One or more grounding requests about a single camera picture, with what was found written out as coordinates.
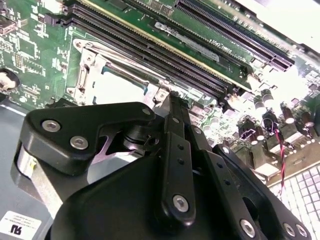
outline cable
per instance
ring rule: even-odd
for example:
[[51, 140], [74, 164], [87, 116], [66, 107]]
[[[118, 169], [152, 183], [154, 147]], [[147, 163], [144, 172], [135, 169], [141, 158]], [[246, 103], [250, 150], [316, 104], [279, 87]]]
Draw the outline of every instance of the cable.
[[282, 195], [282, 192], [285, 188], [285, 171], [286, 171], [286, 163], [285, 163], [285, 147], [282, 144], [280, 137], [279, 137], [279, 130], [276, 129], [275, 131], [275, 137], [278, 140], [279, 144], [280, 144], [280, 156], [281, 156], [281, 189], [279, 191], [280, 197]]
[[265, 120], [269, 120], [272, 122], [272, 127], [271, 127], [271, 132], [273, 133], [274, 132], [274, 126], [275, 126], [275, 123], [274, 121], [272, 121], [270, 118], [264, 118], [262, 119], [262, 122], [261, 122], [261, 127], [263, 127], [266, 131], [268, 131], [265, 127]]

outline screw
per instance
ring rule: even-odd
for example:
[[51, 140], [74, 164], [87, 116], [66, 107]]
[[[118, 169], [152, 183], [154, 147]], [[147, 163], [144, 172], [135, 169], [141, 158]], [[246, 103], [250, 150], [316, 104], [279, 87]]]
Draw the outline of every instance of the screw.
[[142, 109], [142, 112], [144, 112], [144, 113], [147, 114], [147, 115], [150, 115], [150, 114], [151, 114], [150, 110], [147, 109], [147, 108], [143, 108], [143, 109]]
[[181, 195], [175, 195], [173, 197], [173, 205], [179, 212], [185, 213], [189, 210], [188, 201]]
[[81, 47], [82, 47], [81, 42], [77, 42], [75, 45], [76, 45], [78, 48], [81, 48]]
[[180, 123], [180, 121], [178, 119], [176, 119], [175, 117], [173, 117], [172, 120], [175, 121], [177, 124]]
[[240, 225], [242, 230], [250, 237], [250, 238], [254, 238], [256, 236], [256, 231], [254, 229], [254, 227], [252, 226], [252, 224], [245, 220], [245, 219], [241, 219], [240, 221]]
[[229, 149], [226, 148], [225, 146], [222, 147], [222, 150], [224, 151], [225, 154], [229, 154]]
[[181, 165], [184, 165], [185, 164], [185, 161], [181, 158], [178, 158], [178, 163], [181, 164]]
[[304, 236], [305, 238], [308, 237], [308, 234], [307, 234], [306, 230], [305, 230], [302, 226], [300, 226], [299, 224], [296, 224], [295, 226], [296, 226], [296, 228], [298, 229], [298, 232], [299, 232], [302, 236]]
[[54, 120], [45, 120], [42, 123], [42, 127], [47, 132], [51, 132], [51, 133], [58, 132], [61, 129], [60, 124]]
[[74, 136], [70, 139], [70, 145], [78, 150], [85, 150], [88, 148], [88, 141], [82, 136]]
[[201, 130], [200, 130], [199, 128], [194, 127], [194, 130], [195, 130], [195, 132], [196, 132], [197, 134], [201, 134]]
[[284, 223], [283, 227], [290, 236], [292, 237], [296, 236], [294, 229], [288, 223]]

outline capacitor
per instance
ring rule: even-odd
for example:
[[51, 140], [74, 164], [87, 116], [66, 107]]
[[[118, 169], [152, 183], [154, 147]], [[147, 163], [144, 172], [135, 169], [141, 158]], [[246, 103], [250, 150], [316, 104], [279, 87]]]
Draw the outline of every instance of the capacitor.
[[295, 118], [292, 115], [290, 108], [282, 108], [282, 113], [286, 124], [293, 124], [295, 122]]
[[222, 141], [222, 144], [223, 144], [224, 146], [227, 146], [227, 147], [230, 146], [229, 141], [226, 140], [226, 139]]
[[258, 141], [262, 141], [265, 139], [264, 131], [261, 126], [255, 127], [255, 135]]
[[260, 100], [260, 99], [254, 101], [254, 107], [255, 107], [256, 113], [257, 113], [259, 116], [265, 114], [266, 111], [267, 111], [264, 102], [263, 102], [262, 100]]
[[211, 130], [211, 126], [210, 125], [204, 125], [202, 129], [203, 129], [204, 135], [206, 135], [206, 136], [210, 136], [211, 135], [212, 130]]
[[249, 137], [249, 141], [250, 141], [252, 146], [256, 145], [258, 143], [257, 135], [256, 134], [252, 134]]
[[210, 123], [212, 129], [217, 129], [220, 126], [220, 119], [214, 116], [211, 118]]
[[0, 90], [9, 91], [20, 86], [21, 82], [18, 76], [6, 68], [0, 69]]
[[262, 96], [262, 101], [264, 103], [264, 106], [269, 109], [275, 105], [274, 97], [272, 96], [269, 89], [266, 89], [264, 91], [264, 94]]
[[311, 120], [310, 113], [307, 111], [301, 114], [301, 120], [306, 128], [312, 128], [315, 125], [315, 123]]

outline red wire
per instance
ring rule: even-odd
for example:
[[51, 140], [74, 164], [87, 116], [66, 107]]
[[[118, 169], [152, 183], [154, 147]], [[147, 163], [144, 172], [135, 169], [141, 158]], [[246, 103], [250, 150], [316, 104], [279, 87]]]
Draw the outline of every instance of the red wire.
[[279, 130], [276, 129], [275, 130], [275, 137], [278, 140], [279, 144], [280, 144], [280, 156], [281, 156], [281, 189], [279, 191], [280, 196], [282, 195], [283, 189], [285, 188], [285, 171], [286, 171], [286, 163], [285, 163], [285, 156], [284, 156], [284, 151], [285, 148], [282, 144], [282, 142], [280, 141], [280, 137], [279, 137]]

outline sticker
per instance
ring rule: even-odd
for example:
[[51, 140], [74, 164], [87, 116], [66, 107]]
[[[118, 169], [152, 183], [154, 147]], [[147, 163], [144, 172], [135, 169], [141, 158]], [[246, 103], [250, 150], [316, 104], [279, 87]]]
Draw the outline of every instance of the sticker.
[[40, 225], [40, 220], [7, 211], [0, 221], [0, 233], [23, 240], [32, 240]]

